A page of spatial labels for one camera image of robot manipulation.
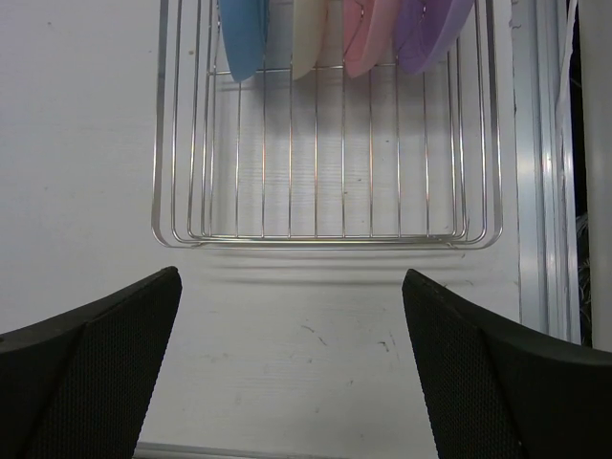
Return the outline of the pink plate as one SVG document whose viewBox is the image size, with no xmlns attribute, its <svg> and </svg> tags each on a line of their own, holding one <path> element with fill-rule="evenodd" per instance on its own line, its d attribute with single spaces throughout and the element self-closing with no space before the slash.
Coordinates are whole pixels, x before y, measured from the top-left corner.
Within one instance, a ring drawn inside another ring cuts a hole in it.
<svg viewBox="0 0 612 459">
<path fill-rule="evenodd" d="M 342 2 L 343 66 L 349 77 L 369 72 L 384 55 L 402 3 L 400 0 Z"/>
</svg>

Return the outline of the cream plate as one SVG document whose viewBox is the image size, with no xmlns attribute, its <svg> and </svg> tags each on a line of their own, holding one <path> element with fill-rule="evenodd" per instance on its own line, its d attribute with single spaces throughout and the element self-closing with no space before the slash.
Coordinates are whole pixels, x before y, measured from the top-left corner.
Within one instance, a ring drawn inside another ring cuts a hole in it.
<svg viewBox="0 0 612 459">
<path fill-rule="evenodd" d="M 326 0 L 295 0 L 293 5 L 292 80 L 305 77 L 316 65 L 328 15 Z"/>
</svg>

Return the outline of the blue plate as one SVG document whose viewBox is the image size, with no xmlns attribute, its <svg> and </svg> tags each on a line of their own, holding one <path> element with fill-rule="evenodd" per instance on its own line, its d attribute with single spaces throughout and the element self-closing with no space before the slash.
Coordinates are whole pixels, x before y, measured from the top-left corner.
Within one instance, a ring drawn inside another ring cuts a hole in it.
<svg viewBox="0 0 612 459">
<path fill-rule="evenodd" d="M 235 82 L 242 82 L 263 65 L 269 1 L 220 0 L 219 13 L 231 77 Z"/>
</svg>

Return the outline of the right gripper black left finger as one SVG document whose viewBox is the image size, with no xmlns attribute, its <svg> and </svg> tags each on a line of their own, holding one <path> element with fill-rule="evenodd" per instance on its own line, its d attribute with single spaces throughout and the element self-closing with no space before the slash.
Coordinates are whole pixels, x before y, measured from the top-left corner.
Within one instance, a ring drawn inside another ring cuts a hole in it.
<svg viewBox="0 0 612 459">
<path fill-rule="evenodd" d="M 2 457 L 132 457 L 181 294 L 167 267 L 2 335 Z"/>
</svg>

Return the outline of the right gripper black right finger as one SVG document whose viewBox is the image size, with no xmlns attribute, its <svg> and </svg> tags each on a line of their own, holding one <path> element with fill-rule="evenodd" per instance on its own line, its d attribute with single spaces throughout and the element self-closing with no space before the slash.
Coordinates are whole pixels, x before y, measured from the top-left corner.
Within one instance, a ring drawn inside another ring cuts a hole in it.
<svg viewBox="0 0 612 459">
<path fill-rule="evenodd" d="M 610 457 L 610 353 L 539 333 L 415 270 L 402 292 L 439 457 Z"/>
</svg>

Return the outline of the purple plate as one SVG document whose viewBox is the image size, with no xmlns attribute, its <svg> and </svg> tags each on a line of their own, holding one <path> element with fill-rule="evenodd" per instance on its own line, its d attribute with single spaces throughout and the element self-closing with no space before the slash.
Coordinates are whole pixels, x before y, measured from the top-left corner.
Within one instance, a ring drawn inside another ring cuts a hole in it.
<svg viewBox="0 0 612 459">
<path fill-rule="evenodd" d="M 400 68 L 418 75 L 440 61 L 465 26 L 473 0 L 405 0 L 393 35 Z"/>
</svg>

